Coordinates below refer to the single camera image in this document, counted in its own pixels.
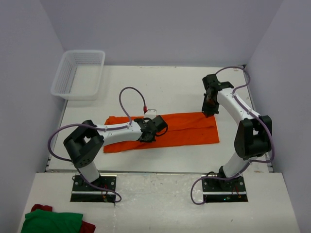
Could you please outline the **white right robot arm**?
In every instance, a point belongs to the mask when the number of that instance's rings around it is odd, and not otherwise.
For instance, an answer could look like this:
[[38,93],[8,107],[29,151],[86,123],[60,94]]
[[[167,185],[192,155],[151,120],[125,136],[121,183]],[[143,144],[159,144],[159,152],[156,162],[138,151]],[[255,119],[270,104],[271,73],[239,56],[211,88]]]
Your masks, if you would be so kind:
[[236,93],[230,82],[220,82],[216,74],[210,74],[203,79],[205,89],[202,113],[212,117],[219,113],[219,107],[227,110],[237,123],[234,139],[234,150],[230,160],[219,169],[217,186],[227,191],[234,185],[234,178],[240,176],[251,163],[270,152],[274,146],[272,139],[272,119],[262,116],[248,106]]

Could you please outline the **orange t shirt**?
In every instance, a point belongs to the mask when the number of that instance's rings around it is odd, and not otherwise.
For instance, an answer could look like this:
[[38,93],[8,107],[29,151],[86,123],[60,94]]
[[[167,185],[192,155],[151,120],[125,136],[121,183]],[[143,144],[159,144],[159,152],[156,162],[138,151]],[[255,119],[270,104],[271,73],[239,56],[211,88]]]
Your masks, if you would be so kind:
[[128,150],[205,145],[219,143],[215,117],[206,118],[201,112],[175,113],[162,115],[168,124],[168,131],[152,143],[125,141],[106,145],[104,153],[117,153]]

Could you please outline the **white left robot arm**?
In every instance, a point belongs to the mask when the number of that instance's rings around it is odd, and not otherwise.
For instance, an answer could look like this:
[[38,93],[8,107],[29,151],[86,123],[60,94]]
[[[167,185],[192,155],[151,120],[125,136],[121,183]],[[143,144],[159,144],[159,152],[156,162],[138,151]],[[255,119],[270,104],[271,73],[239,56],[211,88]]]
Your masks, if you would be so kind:
[[160,132],[167,130],[168,124],[162,116],[137,118],[116,125],[95,125],[92,120],[86,120],[77,125],[63,144],[73,165],[84,177],[85,187],[95,191],[101,185],[101,178],[94,159],[103,146],[127,141],[151,143],[162,135]]

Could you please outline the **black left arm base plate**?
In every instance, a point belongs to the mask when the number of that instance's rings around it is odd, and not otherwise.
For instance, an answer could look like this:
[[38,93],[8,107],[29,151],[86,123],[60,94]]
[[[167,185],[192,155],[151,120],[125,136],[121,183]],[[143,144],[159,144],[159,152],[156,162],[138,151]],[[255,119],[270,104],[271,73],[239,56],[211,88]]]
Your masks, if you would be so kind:
[[[101,176],[92,184],[109,190],[116,190],[117,176]],[[96,203],[115,203],[116,195],[107,191],[100,191],[89,186],[80,175],[72,177],[73,186],[71,191],[70,202],[96,202]]]

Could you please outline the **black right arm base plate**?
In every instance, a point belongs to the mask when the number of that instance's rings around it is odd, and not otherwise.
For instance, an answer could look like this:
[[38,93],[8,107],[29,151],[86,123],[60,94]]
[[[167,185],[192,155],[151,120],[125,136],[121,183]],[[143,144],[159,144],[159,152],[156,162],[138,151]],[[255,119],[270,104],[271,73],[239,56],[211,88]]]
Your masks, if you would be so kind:
[[205,203],[248,202],[243,176],[230,181],[203,179],[202,190]]

